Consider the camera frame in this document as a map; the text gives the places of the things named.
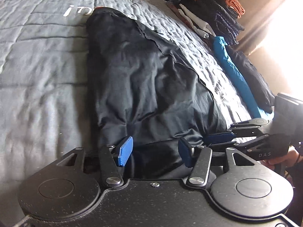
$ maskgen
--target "human hand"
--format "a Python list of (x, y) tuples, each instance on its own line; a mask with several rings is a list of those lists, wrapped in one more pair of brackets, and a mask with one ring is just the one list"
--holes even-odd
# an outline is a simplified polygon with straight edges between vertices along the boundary
[(279, 164), (279, 163), (283, 163), (287, 167), (292, 167), (296, 163), (298, 157), (299, 157), (299, 153), (297, 152), (297, 150), (293, 146), (290, 146), (288, 153), (286, 155), (269, 160), (263, 160), (261, 161), (261, 164), (268, 167), (271, 170), (274, 170), (275, 164)]

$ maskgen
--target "beige wall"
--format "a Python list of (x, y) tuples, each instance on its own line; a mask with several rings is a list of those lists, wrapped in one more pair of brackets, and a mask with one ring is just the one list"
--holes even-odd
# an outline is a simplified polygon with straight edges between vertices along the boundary
[(258, 48), (248, 58), (266, 80), (274, 94), (279, 92), (293, 94), (283, 70), (279, 64), (270, 57), (264, 47)]

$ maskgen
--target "gray quilt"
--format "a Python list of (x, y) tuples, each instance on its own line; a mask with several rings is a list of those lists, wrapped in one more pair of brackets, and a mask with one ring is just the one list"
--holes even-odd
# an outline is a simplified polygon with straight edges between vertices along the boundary
[(96, 6), (174, 40), (226, 123), (250, 119), (213, 54), (163, 0), (0, 0), (0, 219), (7, 225), (22, 217), (20, 181), (75, 147), (91, 148), (85, 22)]

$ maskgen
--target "blue folded garment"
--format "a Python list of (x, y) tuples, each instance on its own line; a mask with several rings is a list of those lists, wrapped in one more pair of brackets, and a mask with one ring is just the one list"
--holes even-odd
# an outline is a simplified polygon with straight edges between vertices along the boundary
[(255, 98), (245, 81), (242, 74), (239, 72), (237, 67), (232, 62), (231, 58), (229, 57), (225, 45), (223, 37), (215, 37), (214, 38), (214, 52), (215, 56), (220, 62), (222, 68), (225, 70), (226, 75), (232, 81), (233, 85), (238, 90), (240, 96), (242, 97), (243, 101), (247, 106), (247, 110), (249, 111), (252, 118), (263, 118), (267, 120), (271, 120), (274, 117), (274, 112), (271, 114), (266, 113), (264, 110), (260, 109), (255, 101)]

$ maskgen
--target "white garment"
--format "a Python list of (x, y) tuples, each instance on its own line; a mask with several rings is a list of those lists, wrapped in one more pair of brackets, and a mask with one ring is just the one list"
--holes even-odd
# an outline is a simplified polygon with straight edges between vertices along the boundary
[(200, 30), (198, 29), (196, 26), (194, 26), (193, 22), (191, 21), (191, 19), (189, 17), (187, 17), (183, 10), (182, 9), (178, 9), (179, 13), (181, 14), (181, 16), (183, 18), (185, 18), (189, 23), (190, 23), (190, 26), (193, 28), (193, 30), (198, 34), (200, 35), (201, 37), (204, 37), (204, 38), (209, 38), (209, 35), (207, 32), (203, 31), (203, 30)]
[(183, 9), (183, 11), (185, 12), (185, 14), (193, 21), (195, 22), (199, 28), (201, 30), (204, 30), (208, 33), (210, 33), (211, 35), (213, 35), (214, 37), (216, 37), (216, 34), (214, 33), (212, 27), (205, 22), (204, 20), (201, 20), (200, 18), (198, 18), (197, 16), (195, 16), (191, 11), (189, 11), (183, 4), (179, 4), (180, 7)]

